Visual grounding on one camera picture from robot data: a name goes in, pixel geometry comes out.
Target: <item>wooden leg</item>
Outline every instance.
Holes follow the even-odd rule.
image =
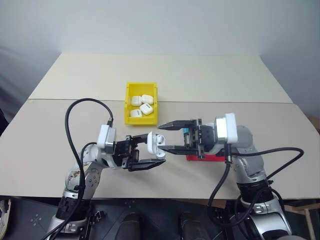
[[[313,209],[320,209],[320,202],[319,203],[314,203],[314,204],[309,204],[309,205],[304,205],[304,206],[293,206],[294,210],[296,211],[304,211],[305,209],[308,210],[313,210]]]
[[[290,213],[294,213],[294,214],[301,214],[301,215],[305,215],[305,212],[303,210],[296,210],[294,206],[290,206],[290,205],[284,205],[284,210],[286,210],[287,212]]]
[[[312,221],[311,221],[309,209],[307,209],[307,208],[304,209],[304,215],[305,215],[306,223],[308,225],[310,239],[316,240],[316,235],[315,235],[314,227],[312,226]]]

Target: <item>gray wall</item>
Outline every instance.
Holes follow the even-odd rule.
[[[0,0],[0,107],[11,119],[60,52],[260,55],[320,115],[319,0]]]

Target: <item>black floor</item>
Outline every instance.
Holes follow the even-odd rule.
[[[106,218],[94,225],[90,240],[114,240],[120,223],[126,215],[135,212],[142,217],[142,235],[144,240],[179,240],[178,216],[183,212],[192,212],[207,229],[211,239],[220,232],[208,219],[206,207],[199,204],[181,202],[170,199],[108,199],[95,200],[98,211],[104,211]],[[53,205],[40,203],[30,199],[13,199],[9,230],[5,240],[39,240],[46,233],[52,216],[56,213]],[[315,234],[319,239],[319,216],[312,212]],[[310,239],[305,216],[286,213],[295,235]],[[244,237],[234,228],[236,240]],[[219,234],[216,240],[223,239]]]

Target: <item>black cable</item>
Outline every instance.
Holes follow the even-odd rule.
[[[81,162],[81,169],[83,170],[84,169],[84,153],[85,153],[85,150],[88,146],[92,145],[92,144],[97,144],[96,142],[89,142],[87,143],[86,145],[84,145],[84,147],[82,148],[81,150],[81,153],[80,153],[80,162]],[[82,195],[81,197],[79,197],[79,194],[78,194],[78,199],[77,199],[77,202],[75,203],[75,206],[74,208],[72,209],[72,212],[70,213],[70,215],[68,216],[67,219],[65,219],[61,226],[59,227],[59,229],[55,232],[55,234],[50,238],[50,240],[54,240],[56,239],[56,237],[58,236],[58,234],[62,231],[62,229],[68,224],[68,222],[71,220],[71,217],[73,216],[73,214],[75,213],[75,211],[77,210],[77,208],[79,207],[81,201],[82,201],[82,198],[84,196],[84,191],[82,192]]]
[[[282,199],[280,193],[278,193],[276,190],[274,190],[273,188],[271,188],[271,191],[275,193],[275,195],[278,197],[281,209],[283,211],[283,213],[285,213],[285,204],[284,204],[284,200]]]
[[[293,159],[291,159],[290,161],[288,161],[287,163],[285,163],[284,165],[282,165],[281,167],[279,167],[277,170],[272,172],[269,176],[266,177],[266,179],[270,179],[274,175],[276,175],[277,173],[279,173],[280,171],[282,171],[283,169],[288,167],[289,165],[293,164],[299,158],[301,158],[305,152],[301,148],[297,148],[297,147],[279,147],[279,148],[273,148],[270,150],[260,151],[260,152],[255,152],[255,153],[233,152],[232,155],[233,156],[240,156],[240,157],[253,157],[253,156],[259,156],[259,155],[263,155],[263,154],[270,154],[270,153],[281,152],[281,151],[297,151],[297,152],[299,152],[299,154],[296,157],[294,157]]]
[[[252,209],[254,208],[256,202],[258,201],[260,195],[261,195],[264,191],[269,190],[269,189],[270,189],[270,187],[268,186],[268,187],[261,188],[259,191],[257,191],[256,194],[254,195],[253,199],[252,199],[252,202],[250,203],[249,207],[248,207],[247,210],[245,211],[244,215],[243,215],[241,218],[239,218],[238,220],[236,220],[235,222],[231,222],[231,223],[221,223],[221,222],[219,222],[219,221],[215,218],[215,216],[214,216],[214,214],[213,214],[213,211],[212,211],[212,208],[211,208],[211,205],[212,205],[212,202],[213,202],[213,198],[214,198],[215,196],[214,196],[213,194],[211,194],[210,199],[209,199],[209,203],[208,203],[208,205],[207,205],[207,212],[208,212],[208,215],[209,215],[210,220],[211,220],[214,224],[218,225],[218,226],[221,227],[221,228],[231,228],[231,227],[234,227],[234,226],[239,225],[240,223],[243,222],[243,220],[245,220],[245,218],[247,218],[247,217],[249,216],[249,214],[251,213]],[[214,193],[214,192],[217,193],[218,190],[217,190],[217,187],[215,187],[215,189],[213,190],[212,193]]]
[[[283,201],[281,195],[273,188],[270,187],[270,189],[278,197],[282,211],[283,211],[283,213],[285,213],[285,205],[284,205],[284,201]],[[234,202],[234,218],[235,218],[235,220],[238,220],[238,203],[239,203],[240,199],[241,199],[241,195]],[[238,224],[238,228],[247,240],[251,240],[250,237],[246,234],[245,230],[242,228],[242,226],[240,224]]]
[[[238,220],[238,202],[240,201],[240,199],[241,199],[241,195],[234,202],[234,218],[236,221]],[[247,240],[251,240],[250,237],[246,234],[245,230],[242,228],[241,224],[238,224],[238,228],[239,228],[240,232],[242,233],[242,235]]]
[[[275,152],[280,152],[280,151],[297,151],[299,152],[299,154],[294,157],[292,160],[288,161],[287,163],[285,163],[284,165],[282,165],[281,167],[279,167],[277,170],[275,170],[274,172],[272,172],[268,177],[267,179],[273,177],[275,174],[279,173],[280,171],[282,171],[284,168],[286,168],[287,166],[289,166],[290,164],[294,163],[295,161],[297,161],[299,158],[301,158],[303,155],[304,155],[304,151],[300,148],[297,148],[297,147],[279,147],[279,148],[274,148],[274,149],[270,149],[270,150],[266,150],[266,151],[261,151],[261,152],[255,152],[255,153],[237,153],[237,152],[233,152],[232,155],[233,156],[241,156],[241,157],[253,157],[253,156],[260,156],[260,155],[264,155],[264,154],[269,154],[269,153],[275,153]],[[228,174],[229,174],[229,171],[230,171],[230,167],[231,167],[231,163],[230,162],[225,162],[226,163],[226,166],[225,166],[225,170],[224,170],[224,173],[219,181],[219,183],[216,185],[216,187],[214,188],[210,198],[209,198],[209,201],[208,201],[208,205],[207,205],[207,212],[208,212],[208,216],[210,218],[210,220],[218,225],[219,227],[221,228],[230,228],[230,227],[234,227],[234,226],[239,226],[239,229],[240,231],[242,232],[242,234],[247,238],[249,239],[249,237],[245,234],[244,230],[242,229],[242,227],[239,225],[245,218],[248,217],[248,215],[250,214],[250,212],[252,211],[254,205],[256,204],[256,202],[258,201],[260,195],[262,194],[262,192],[264,192],[265,190],[269,189],[271,190],[272,192],[274,192],[278,199],[279,199],[279,202],[280,202],[280,205],[281,205],[281,208],[282,210],[284,211],[284,203],[283,203],[283,199],[281,198],[280,194],[272,189],[270,186],[268,187],[264,187],[262,189],[260,189],[253,197],[251,203],[250,203],[250,206],[247,208],[246,212],[244,213],[244,215],[238,219],[237,218],[237,212],[235,213],[235,219],[236,221],[233,222],[233,223],[221,223],[219,222],[214,214],[213,214],[213,211],[212,211],[212,203],[213,203],[213,200],[218,192],[218,190],[220,189],[220,187],[222,186],[222,184],[225,182]]]
[[[71,150],[73,152],[73,155],[75,157],[75,160],[76,160],[76,162],[77,162],[77,164],[79,166],[79,169],[80,169],[79,186],[78,186],[78,198],[77,198],[75,206],[72,209],[72,211],[71,211],[70,215],[68,216],[68,218],[65,219],[61,224],[56,226],[54,229],[52,229],[50,232],[48,232],[41,240],[45,240],[46,238],[48,238],[53,233],[55,233],[55,234],[50,238],[50,240],[54,240],[57,237],[57,235],[61,232],[61,230],[67,225],[67,223],[71,219],[72,215],[75,213],[76,209],[78,208],[79,204],[81,203],[81,200],[82,200],[84,192],[85,192],[86,180],[85,180],[85,172],[84,172],[84,169],[83,169],[83,152],[85,151],[85,148],[88,145],[91,145],[92,143],[88,143],[88,144],[86,144],[86,146],[84,146],[82,148],[81,156],[80,156],[81,159],[80,159],[79,156],[78,156],[77,150],[75,148],[75,145],[74,145],[74,143],[72,141],[71,134],[70,134],[70,128],[69,128],[69,115],[70,115],[70,112],[71,112],[72,108],[75,105],[77,105],[78,103],[85,102],[85,101],[95,102],[97,104],[102,105],[110,114],[110,118],[107,121],[107,124],[110,127],[112,127],[112,125],[113,125],[114,116],[113,116],[112,111],[110,110],[110,108],[107,105],[105,105],[103,102],[101,102],[99,100],[96,100],[96,99],[93,99],[93,98],[82,98],[82,99],[76,100],[66,110],[65,118],[64,118],[65,133],[66,133],[66,137],[68,139],[69,145],[71,147]]]

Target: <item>sneaker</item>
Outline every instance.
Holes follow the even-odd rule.
[[[190,212],[179,216],[178,229],[181,240],[211,240],[205,227]]]
[[[9,221],[9,214],[11,210],[11,200],[1,200],[0,201],[0,240],[5,237],[7,228],[8,228],[8,221]]]
[[[141,240],[141,223],[140,216],[132,212],[122,221],[115,240]]]

